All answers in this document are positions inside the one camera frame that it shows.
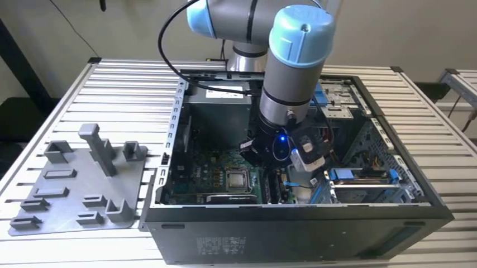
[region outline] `black cable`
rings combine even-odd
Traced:
[[[463,128],[463,132],[465,132],[465,130],[468,130],[468,128],[471,126],[471,122],[472,122],[472,120],[469,119],[468,122],[465,123],[464,128]]]
[[[163,60],[167,64],[167,66],[171,68],[171,70],[174,71],[174,73],[191,85],[194,85],[198,88],[203,88],[207,90],[213,90],[213,91],[218,91],[218,92],[227,92],[227,93],[234,93],[234,94],[242,94],[242,95],[247,95],[251,93],[251,90],[247,91],[239,91],[239,90],[231,90],[231,89],[221,89],[221,88],[213,88],[213,87],[207,87],[206,85],[201,85],[199,83],[194,82],[190,78],[187,78],[179,71],[178,69],[173,66],[171,61],[169,60],[166,54],[165,54],[165,50],[163,50],[163,38],[165,38],[165,33],[167,30],[167,27],[170,26],[173,20],[177,18],[177,16],[181,14],[181,12],[183,12],[193,4],[195,4],[199,0],[191,0],[190,2],[187,2],[186,4],[183,4],[178,10],[174,11],[173,15],[167,18],[163,28],[161,29],[159,32],[159,36],[158,36],[158,49],[159,49],[159,54],[163,57]]]
[[[455,103],[455,106],[453,106],[453,108],[451,109],[451,112],[449,112],[449,115],[448,115],[449,118],[451,118],[451,115],[453,114],[453,111],[455,111],[455,109],[456,109],[456,106],[457,106],[457,103],[460,102],[460,100],[461,100],[461,96],[457,98],[456,103]]]
[[[313,95],[313,102],[314,102],[314,105],[317,107],[317,112],[318,111],[322,111],[321,108],[320,108],[320,104],[318,104],[318,100],[317,100],[317,97],[316,95]],[[329,139],[329,142],[330,144],[333,145],[333,141],[334,141],[334,132],[333,132],[333,128],[332,128],[332,124],[330,124],[330,120],[328,120],[326,118],[326,115],[324,113],[324,116],[325,116],[325,123],[326,123],[326,127],[328,127],[328,130],[329,130],[329,133],[330,133],[330,139]]]
[[[226,39],[222,39],[221,60],[225,60],[225,42],[226,42]]]
[[[322,6],[321,6],[321,3],[318,2],[320,0],[310,0],[321,9],[324,9],[322,8]]]
[[[50,0],[51,4],[55,6],[56,10],[59,11],[59,13],[62,14],[63,18],[66,18],[71,28],[74,29],[75,34],[79,36],[79,38],[82,38],[83,42],[87,44],[87,46],[91,48],[92,52],[95,53],[96,57],[99,57],[98,52],[95,51],[95,49],[92,48],[92,46],[90,45],[88,41],[83,38],[83,36],[80,35],[80,33],[76,31],[72,23],[70,22],[66,14],[63,13],[63,11],[60,10],[59,6],[55,4],[54,0]]]
[[[106,12],[106,0],[99,0],[99,7],[103,12]]]

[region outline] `aluminum table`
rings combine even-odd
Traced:
[[[477,70],[447,69],[440,82],[447,83],[473,109],[477,109]]]
[[[182,69],[223,69],[222,63],[175,62]],[[456,220],[389,262],[253,264],[249,267],[477,267],[477,148],[405,73],[389,67],[325,66],[325,74],[357,75],[410,151]],[[11,237],[10,220],[31,191],[47,158],[47,142],[87,144],[76,134],[96,122],[114,146],[138,140],[150,149],[138,215],[147,182],[161,164],[178,77],[159,61],[103,59],[87,64],[31,143],[0,181],[0,264],[12,267],[166,266],[150,233],[130,229]]]

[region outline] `motherboard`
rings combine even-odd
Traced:
[[[171,202],[214,204],[229,198],[262,203],[261,170],[238,151],[201,151],[193,156],[189,178],[175,181]]]

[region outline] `white wall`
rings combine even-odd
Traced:
[[[159,59],[159,27],[182,0],[108,0],[104,13],[98,0],[55,2],[102,57]],[[344,0],[328,63],[398,65],[420,81],[436,80],[447,67],[477,69],[477,23],[467,24],[476,10],[471,0]],[[0,0],[0,17],[44,86],[60,96],[94,56],[90,48],[48,0]],[[217,58],[219,49],[221,42],[191,33],[179,16],[166,37],[170,58]],[[11,80],[2,75],[0,88]]]
[[[329,63],[400,66],[414,81],[477,69],[477,1],[344,0]]]
[[[55,0],[79,33],[103,58],[159,60],[159,27],[183,1]],[[62,96],[94,56],[48,0],[0,0],[0,17],[51,94]],[[173,60],[219,57],[221,42],[195,35],[185,15],[166,34]],[[0,84],[10,78],[2,77]]]

